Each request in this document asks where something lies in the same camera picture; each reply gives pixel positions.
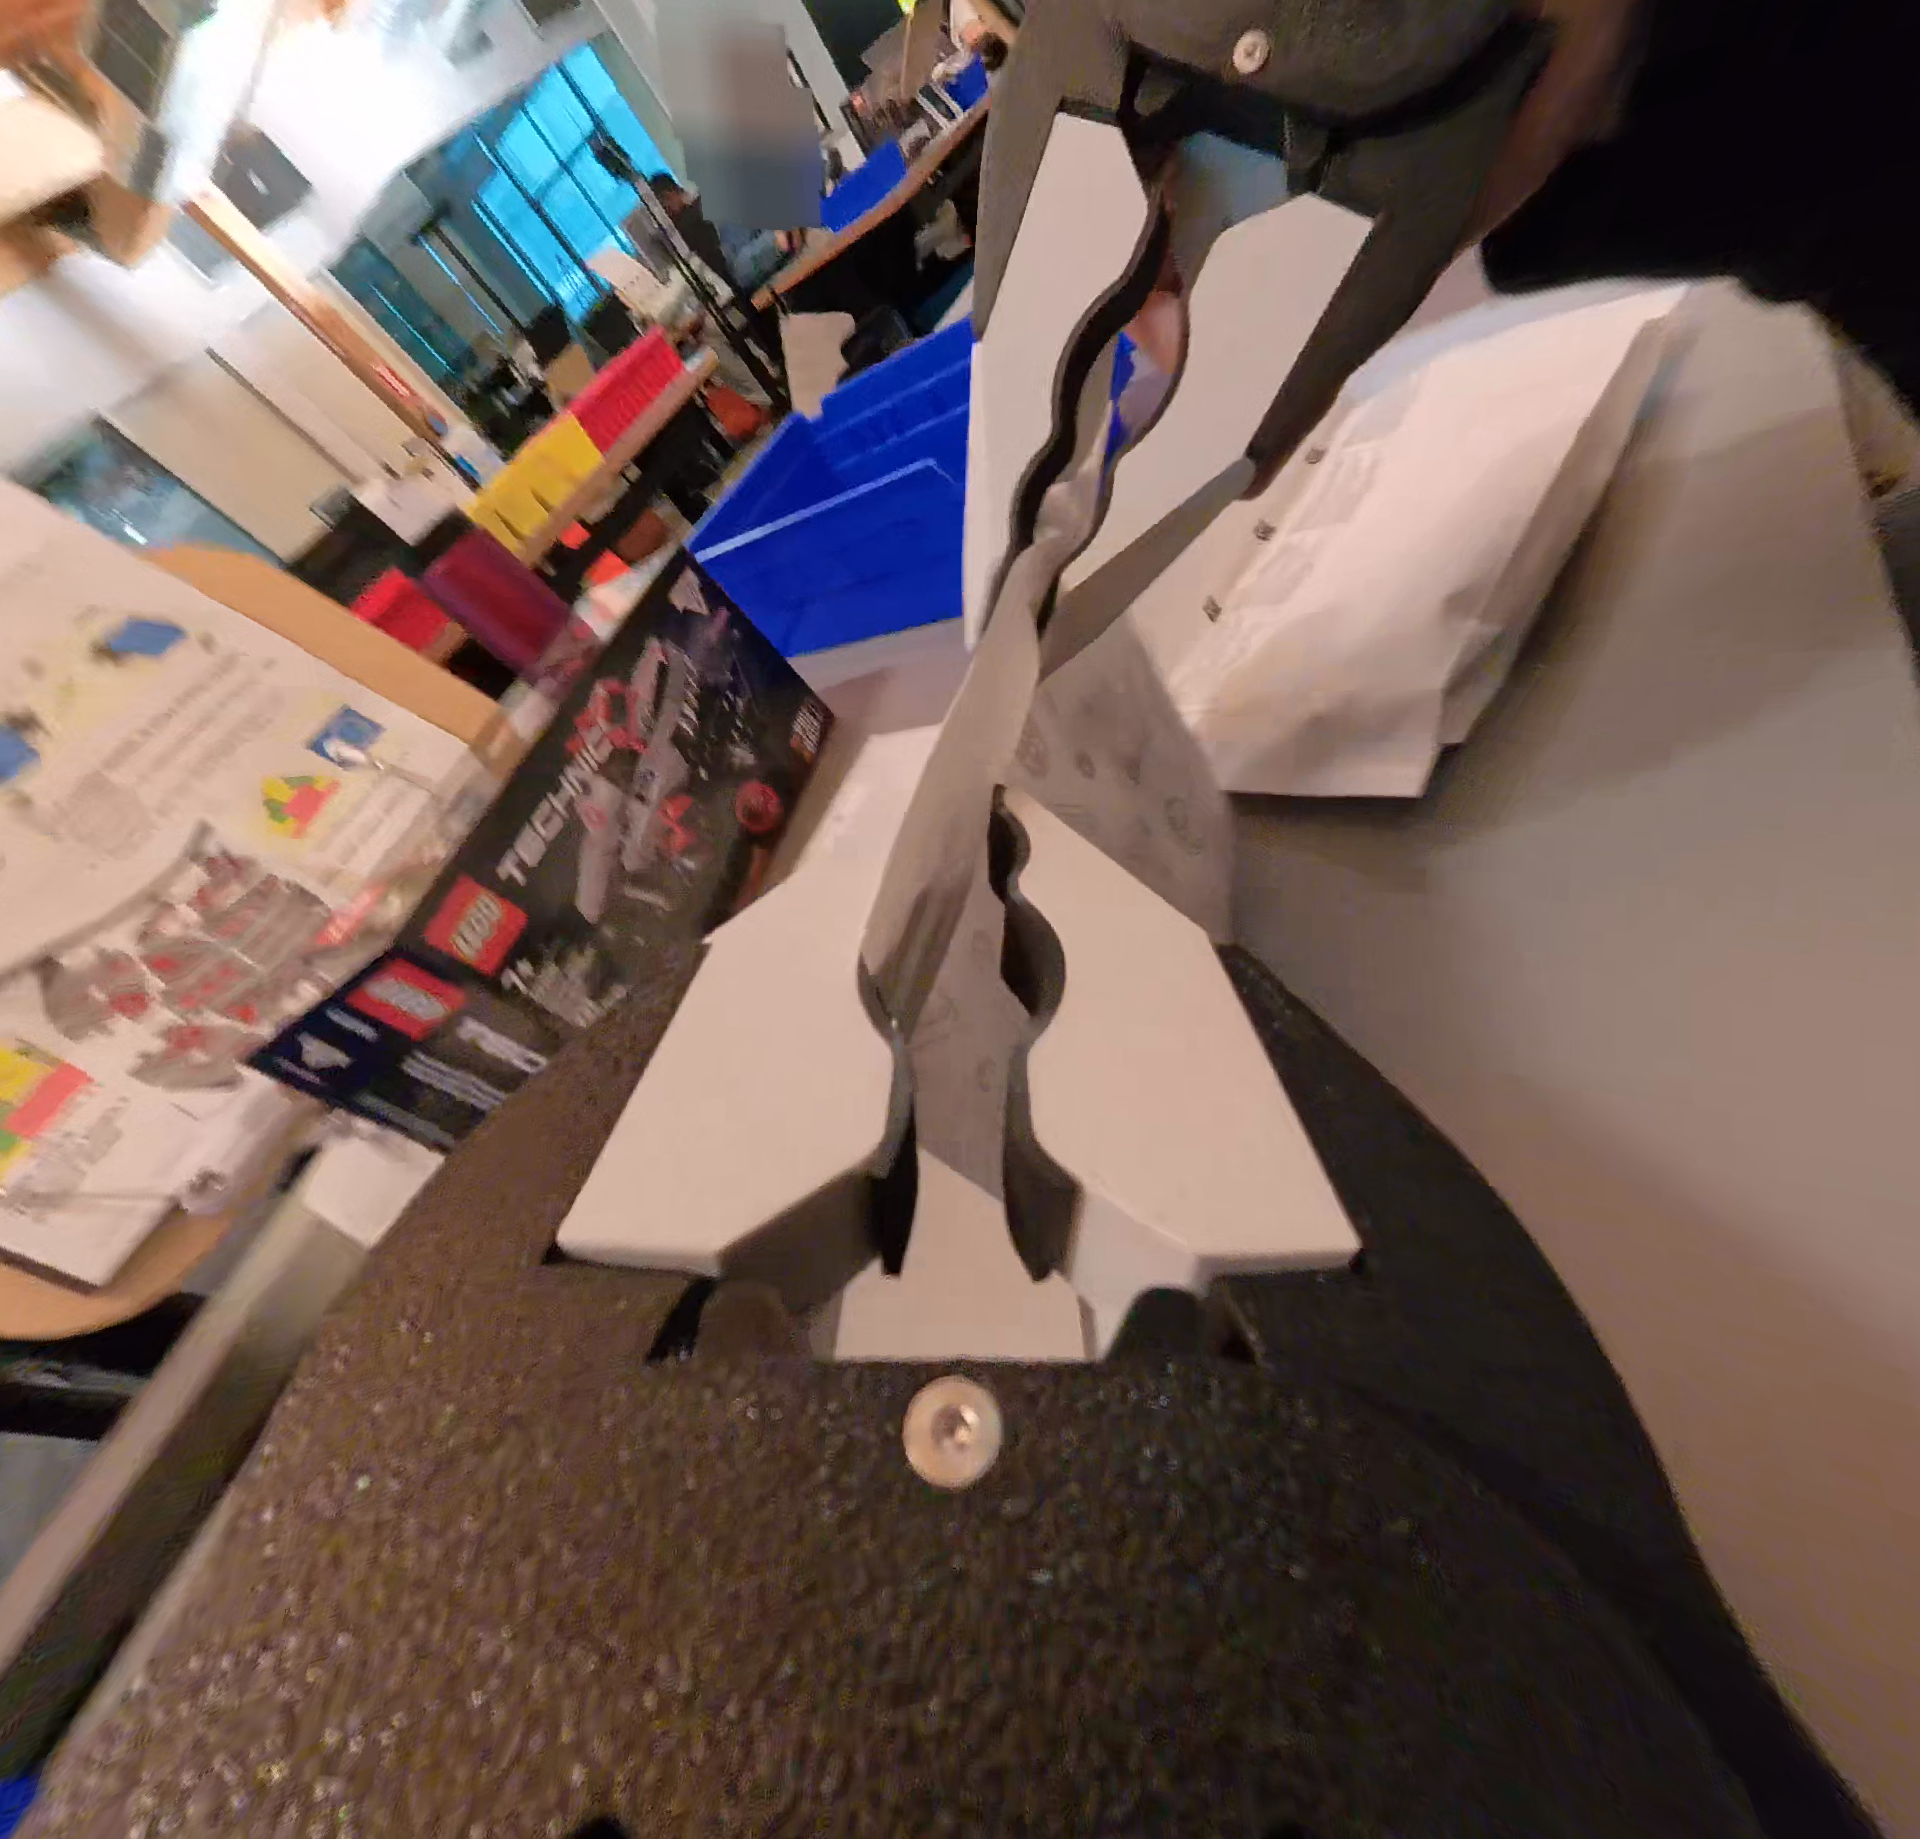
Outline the large window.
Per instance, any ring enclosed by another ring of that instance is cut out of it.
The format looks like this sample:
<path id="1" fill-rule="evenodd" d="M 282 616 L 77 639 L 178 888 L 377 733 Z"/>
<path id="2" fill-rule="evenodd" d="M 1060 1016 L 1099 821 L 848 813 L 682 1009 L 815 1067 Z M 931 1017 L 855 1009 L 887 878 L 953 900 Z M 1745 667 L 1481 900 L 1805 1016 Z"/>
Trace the large window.
<path id="1" fill-rule="evenodd" d="M 330 264 L 330 283 L 428 383 L 467 388 L 546 309 L 585 321 L 602 303 L 585 264 L 611 244 L 632 253 L 645 191 L 592 140 L 624 146 L 645 179 L 682 180 L 659 99 L 611 32 L 553 56 L 510 103 L 393 169 Z"/>

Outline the dark red bin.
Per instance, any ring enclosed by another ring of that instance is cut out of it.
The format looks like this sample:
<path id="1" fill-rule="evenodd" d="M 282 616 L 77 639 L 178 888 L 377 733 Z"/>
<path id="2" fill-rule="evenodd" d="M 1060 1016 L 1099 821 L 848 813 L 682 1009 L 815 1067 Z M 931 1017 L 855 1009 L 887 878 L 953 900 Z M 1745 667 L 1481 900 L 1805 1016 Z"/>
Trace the dark red bin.
<path id="1" fill-rule="evenodd" d="M 423 591 L 511 674 L 543 667 L 573 629 L 573 605 L 479 526 L 428 558 Z"/>

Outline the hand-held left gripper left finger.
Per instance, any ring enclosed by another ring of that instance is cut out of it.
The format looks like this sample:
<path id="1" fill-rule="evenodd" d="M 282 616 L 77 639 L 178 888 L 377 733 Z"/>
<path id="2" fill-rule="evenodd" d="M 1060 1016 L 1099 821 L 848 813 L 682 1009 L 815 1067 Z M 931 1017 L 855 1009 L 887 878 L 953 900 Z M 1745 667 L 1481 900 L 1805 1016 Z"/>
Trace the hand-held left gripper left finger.
<path id="1" fill-rule="evenodd" d="M 897 813 L 848 813 L 701 951 L 558 1254 L 701 1281 L 900 1276 L 920 1118 L 862 954 Z"/>

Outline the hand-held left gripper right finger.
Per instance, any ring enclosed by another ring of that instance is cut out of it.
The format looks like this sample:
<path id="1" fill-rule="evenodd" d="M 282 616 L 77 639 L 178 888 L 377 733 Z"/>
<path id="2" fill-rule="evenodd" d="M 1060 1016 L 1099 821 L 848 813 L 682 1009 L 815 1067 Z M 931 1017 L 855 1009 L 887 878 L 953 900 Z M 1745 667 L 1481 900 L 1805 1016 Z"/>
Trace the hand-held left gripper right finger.
<path id="1" fill-rule="evenodd" d="M 1065 1281 L 1086 1356 L 1142 1299 L 1350 1270 L 1362 1235 L 1203 924 L 1012 789 L 991 811 L 1001 987 L 1018 1002 L 1001 1213 Z"/>

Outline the white rounded board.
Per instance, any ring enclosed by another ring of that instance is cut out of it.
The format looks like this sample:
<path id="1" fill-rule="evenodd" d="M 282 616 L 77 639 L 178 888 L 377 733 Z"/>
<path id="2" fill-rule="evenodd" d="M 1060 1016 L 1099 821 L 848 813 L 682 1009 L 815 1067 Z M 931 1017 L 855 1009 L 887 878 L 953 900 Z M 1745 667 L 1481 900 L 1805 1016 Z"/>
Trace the white rounded board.
<path id="1" fill-rule="evenodd" d="M 353 1242 L 361 1254 L 385 1248 L 407 1209 L 438 1176 L 447 1150 L 428 1150 L 407 1133 L 390 1133 L 361 1118 L 330 1118 L 320 1150 L 297 1176 L 297 1199 Z"/>

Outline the white paper bag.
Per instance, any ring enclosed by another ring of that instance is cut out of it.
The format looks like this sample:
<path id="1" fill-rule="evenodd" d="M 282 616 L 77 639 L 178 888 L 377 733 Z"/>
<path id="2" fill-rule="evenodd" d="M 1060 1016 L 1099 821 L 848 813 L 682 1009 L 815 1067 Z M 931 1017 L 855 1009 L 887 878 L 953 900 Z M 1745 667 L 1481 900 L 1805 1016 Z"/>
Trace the white paper bag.
<path id="1" fill-rule="evenodd" d="M 1385 346 L 1142 639 L 1232 795 L 1423 795 L 1502 690 L 1686 283 L 1493 294 Z"/>

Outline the small printed paper bag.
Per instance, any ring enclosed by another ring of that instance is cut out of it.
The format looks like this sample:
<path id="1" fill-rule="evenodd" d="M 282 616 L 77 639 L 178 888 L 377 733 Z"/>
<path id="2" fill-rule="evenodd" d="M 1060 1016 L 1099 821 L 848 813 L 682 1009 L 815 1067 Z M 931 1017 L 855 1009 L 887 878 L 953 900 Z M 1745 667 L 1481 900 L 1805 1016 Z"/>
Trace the small printed paper bag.
<path id="1" fill-rule="evenodd" d="M 1232 805 L 1130 621 L 1044 677 L 1001 786 L 1035 795 L 1210 940 L 1232 933 Z M 864 1270 L 819 1307 L 834 1361 L 1092 1361 L 1115 1307 L 1065 1276 L 1035 1281 L 1001 1213 L 1001 1104 L 1018 1002 L 1001 987 L 1001 900 L 984 843 L 920 1016 L 912 1051 L 920 1221 L 908 1270 Z"/>

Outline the row of yellow bins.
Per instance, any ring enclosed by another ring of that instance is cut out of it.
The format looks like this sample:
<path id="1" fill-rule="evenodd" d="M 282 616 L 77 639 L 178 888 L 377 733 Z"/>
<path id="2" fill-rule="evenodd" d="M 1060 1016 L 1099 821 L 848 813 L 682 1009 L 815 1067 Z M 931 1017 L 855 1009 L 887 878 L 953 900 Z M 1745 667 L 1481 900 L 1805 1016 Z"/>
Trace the row of yellow bins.
<path id="1" fill-rule="evenodd" d="M 493 531 L 503 547 L 532 547 L 543 526 L 602 467 L 602 449 L 583 415 L 553 415 L 527 449 L 467 497 L 467 526 Z"/>

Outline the black toy set box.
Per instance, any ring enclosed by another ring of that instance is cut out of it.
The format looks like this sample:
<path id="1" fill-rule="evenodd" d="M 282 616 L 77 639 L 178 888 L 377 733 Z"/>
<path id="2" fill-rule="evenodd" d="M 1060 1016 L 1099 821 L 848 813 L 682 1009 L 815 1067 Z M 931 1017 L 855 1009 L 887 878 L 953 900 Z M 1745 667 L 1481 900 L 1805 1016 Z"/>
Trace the black toy set box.
<path id="1" fill-rule="evenodd" d="M 828 698 L 689 552 L 543 662 L 546 721 L 407 927 L 252 1073 L 454 1150 L 763 884 Z"/>

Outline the row of red bins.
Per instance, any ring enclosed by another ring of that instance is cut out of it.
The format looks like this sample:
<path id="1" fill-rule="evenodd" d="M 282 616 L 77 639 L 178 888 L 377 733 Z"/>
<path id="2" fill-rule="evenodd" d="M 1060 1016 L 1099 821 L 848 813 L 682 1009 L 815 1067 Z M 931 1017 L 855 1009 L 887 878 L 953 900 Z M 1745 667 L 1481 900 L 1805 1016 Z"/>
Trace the row of red bins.
<path id="1" fill-rule="evenodd" d="M 565 406 L 565 415 L 585 434 L 592 449 L 615 449 L 615 437 L 676 388 L 682 354 L 669 333 L 645 333 L 624 346 L 585 388 Z"/>

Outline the blue plastic bin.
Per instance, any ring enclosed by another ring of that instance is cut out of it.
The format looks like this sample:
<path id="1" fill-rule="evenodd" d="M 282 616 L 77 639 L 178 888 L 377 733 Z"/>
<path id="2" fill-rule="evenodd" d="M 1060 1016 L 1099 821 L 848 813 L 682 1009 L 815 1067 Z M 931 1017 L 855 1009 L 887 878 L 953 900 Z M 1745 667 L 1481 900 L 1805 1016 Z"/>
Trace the blue plastic bin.
<path id="1" fill-rule="evenodd" d="M 953 321 L 920 340 L 908 340 L 900 354 L 843 377 L 815 420 L 819 426 L 843 426 L 864 411 L 887 411 L 900 401 L 912 401 L 920 388 L 935 388 L 935 395 L 960 395 L 960 406 L 969 406 L 969 388 L 975 388 L 975 321 Z"/>
<path id="2" fill-rule="evenodd" d="M 983 56 L 947 65 L 908 103 L 908 125 L 887 130 L 855 169 L 843 169 L 819 198 L 819 232 L 848 232 L 912 179 L 931 179 L 947 146 L 984 115 L 991 66 Z"/>
<path id="3" fill-rule="evenodd" d="M 786 415 L 689 534 L 694 564 L 786 655 L 966 616 L 969 406 Z"/>

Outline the person's right forearm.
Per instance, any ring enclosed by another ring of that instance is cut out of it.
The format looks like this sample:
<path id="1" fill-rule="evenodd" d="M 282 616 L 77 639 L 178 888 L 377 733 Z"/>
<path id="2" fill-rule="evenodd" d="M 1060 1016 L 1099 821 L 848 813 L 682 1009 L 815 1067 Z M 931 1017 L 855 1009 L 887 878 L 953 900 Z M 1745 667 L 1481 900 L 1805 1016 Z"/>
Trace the person's right forearm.
<path id="1" fill-rule="evenodd" d="M 1639 0 L 1620 115 L 1474 240 L 1493 289 L 1737 280 L 1915 415 L 1920 0 Z"/>

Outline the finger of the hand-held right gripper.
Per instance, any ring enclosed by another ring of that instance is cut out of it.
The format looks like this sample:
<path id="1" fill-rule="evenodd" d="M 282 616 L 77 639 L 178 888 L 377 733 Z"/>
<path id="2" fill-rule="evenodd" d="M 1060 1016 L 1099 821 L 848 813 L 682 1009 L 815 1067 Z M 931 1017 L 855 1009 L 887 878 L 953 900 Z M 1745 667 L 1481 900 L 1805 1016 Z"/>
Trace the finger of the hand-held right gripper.
<path id="1" fill-rule="evenodd" d="M 975 265 L 966 639 L 991 629 L 1001 568 L 1108 526 L 1115 434 L 1115 336 L 1151 283 L 1157 198 L 1110 120 L 1053 115 L 996 289 Z"/>
<path id="2" fill-rule="evenodd" d="M 1371 220 L 1284 198 L 1214 240 L 1184 289 L 1184 359 L 1122 447 L 1092 539 L 1044 629 L 1044 677 L 1108 639 L 1256 484 L 1256 434 L 1302 370 Z"/>

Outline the cardboard box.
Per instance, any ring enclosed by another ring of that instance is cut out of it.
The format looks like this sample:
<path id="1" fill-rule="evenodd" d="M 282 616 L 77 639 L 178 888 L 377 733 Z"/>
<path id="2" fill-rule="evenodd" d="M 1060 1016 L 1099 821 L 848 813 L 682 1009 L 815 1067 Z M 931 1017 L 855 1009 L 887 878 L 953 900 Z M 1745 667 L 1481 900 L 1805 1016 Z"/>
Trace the cardboard box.
<path id="1" fill-rule="evenodd" d="M 100 253 L 122 265 L 168 240 L 170 213 L 107 179 L 103 138 L 39 91 L 0 99 L 0 294 Z"/>

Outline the person's right hand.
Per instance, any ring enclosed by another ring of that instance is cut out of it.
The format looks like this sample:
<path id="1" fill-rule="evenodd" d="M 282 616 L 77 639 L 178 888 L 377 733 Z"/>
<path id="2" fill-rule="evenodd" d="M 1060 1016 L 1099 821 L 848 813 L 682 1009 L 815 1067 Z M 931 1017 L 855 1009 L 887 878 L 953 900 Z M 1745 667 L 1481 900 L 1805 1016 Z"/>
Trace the person's right hand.
<path id="1" fill-rule="evenodd" d="M 1530 0 L 1530 12 L 1549 28 L 1549 56 L 1489 169 L 1481 232 L 1508 220 L 1570 156 L 1605 130 L 1639 28 L 1639 0 Z"/>

